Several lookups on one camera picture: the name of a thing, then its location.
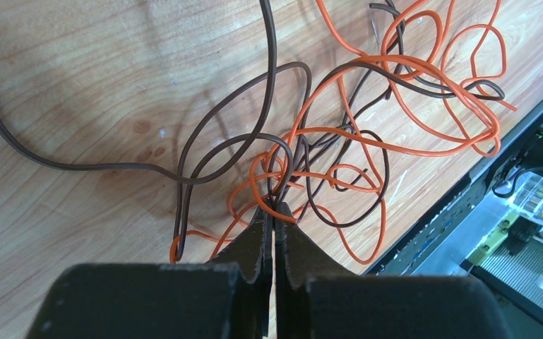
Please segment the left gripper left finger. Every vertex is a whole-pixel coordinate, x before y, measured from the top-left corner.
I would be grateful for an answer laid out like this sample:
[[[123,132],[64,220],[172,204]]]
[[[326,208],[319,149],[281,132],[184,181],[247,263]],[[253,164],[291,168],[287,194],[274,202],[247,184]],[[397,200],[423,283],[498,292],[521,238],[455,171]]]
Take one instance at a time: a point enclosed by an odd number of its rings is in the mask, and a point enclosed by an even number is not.
[[[214,264],[234,263],[240,269],[232,295],[230,338],[262,338],[268,334],[269,299],[273,284],[273,222],[257,208],[248,227],[219,254]]]

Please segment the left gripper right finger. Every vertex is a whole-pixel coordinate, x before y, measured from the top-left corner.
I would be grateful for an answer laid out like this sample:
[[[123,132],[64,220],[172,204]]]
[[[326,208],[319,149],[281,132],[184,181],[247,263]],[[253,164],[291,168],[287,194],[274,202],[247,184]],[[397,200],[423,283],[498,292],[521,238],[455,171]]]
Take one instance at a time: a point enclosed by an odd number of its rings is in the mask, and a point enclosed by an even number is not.
[[[316,283],[348,276],[298,225],[275,218],[275,299],[278,338],[328,338],[335,300]]]

